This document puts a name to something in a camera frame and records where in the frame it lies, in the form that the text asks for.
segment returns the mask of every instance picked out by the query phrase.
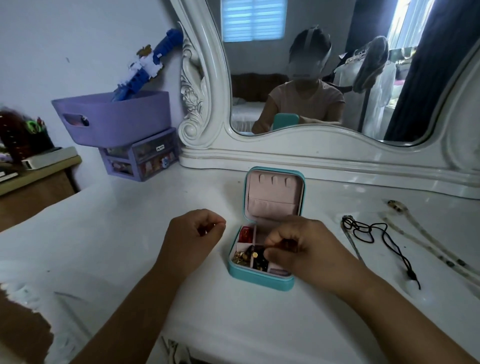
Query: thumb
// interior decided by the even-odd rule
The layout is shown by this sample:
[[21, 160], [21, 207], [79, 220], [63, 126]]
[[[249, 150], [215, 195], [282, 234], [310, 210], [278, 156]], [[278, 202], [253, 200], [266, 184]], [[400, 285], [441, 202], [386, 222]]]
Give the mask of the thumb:
[[220, 239], [223, 236], [223, 232], [225, 231], [225, 228], [227, 226], [225, 225], [224, 222], [220, 222], [216, 224], [202, 239], [203, 241], [207, 242], [207, 244], [210, 246], [210, 249], [213, 249], [213, 247], [220, 241]]
[[265, 249], [264, 257], [272, 263], [281, 266], [283, 269], [294, 273], [296, 261], [298, 259], [297, 253], [288, 252], [286, 250], [277, 248]]

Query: open jewelry box lid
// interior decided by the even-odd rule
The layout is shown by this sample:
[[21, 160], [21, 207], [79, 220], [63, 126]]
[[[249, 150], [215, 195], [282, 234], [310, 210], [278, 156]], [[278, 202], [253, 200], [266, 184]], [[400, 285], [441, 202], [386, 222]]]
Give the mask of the open jewelry box lid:
[[305, 177], [296, 170], [253, 167], [245, 177], [243, 214], [257, 224], [301, 215]]

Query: hand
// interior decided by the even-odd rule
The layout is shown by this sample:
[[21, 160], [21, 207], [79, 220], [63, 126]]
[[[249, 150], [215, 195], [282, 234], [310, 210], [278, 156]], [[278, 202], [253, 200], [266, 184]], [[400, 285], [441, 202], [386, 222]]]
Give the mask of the hand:
[[268, 133], [270, 131], [270, 125], [257, 120], [252, 126], [252, 133], [254, 134], [262, 134]]
[[[283, 239], [298, 242], [298, 252], [275, 248]], [[374, 274], [317, 220], [289, 216], [265, 240], [265, 258], [307, 283], [345, 298], [370, 284]]]
[[154, 268], [182, 283], [207, 258], [225, 226], [223, 217], [207, 209], [173, 218]]

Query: dark hair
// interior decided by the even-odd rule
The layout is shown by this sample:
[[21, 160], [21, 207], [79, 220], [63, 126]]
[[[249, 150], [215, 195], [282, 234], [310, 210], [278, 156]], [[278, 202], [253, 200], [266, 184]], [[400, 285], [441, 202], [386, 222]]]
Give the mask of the dark hair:
[[[290, 60], [293, 54], [303, 51], [305, 47], [305, 41], [307, 40], [309, 29], [305, 29], [295, 37], [295, 40], [290, 47]], [[330, 36], [325, 35], [320, 28], [313, 31], [312, 41], [310, 42], [310, 52], [318, 52], [321, 55], [326, 55], [332, 46], [330, 42]]]

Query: elastic pocket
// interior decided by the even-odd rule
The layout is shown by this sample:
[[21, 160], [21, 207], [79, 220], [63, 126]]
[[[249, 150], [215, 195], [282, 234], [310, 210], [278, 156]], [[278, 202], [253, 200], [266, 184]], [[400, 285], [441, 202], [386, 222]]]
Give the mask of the elastic pocket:
[[297, 211], [297, 204], [265, 201], [257, 198], [248, 199], [248, 212], [259, 218], [281, 219], [287, 215], [296, 215]]

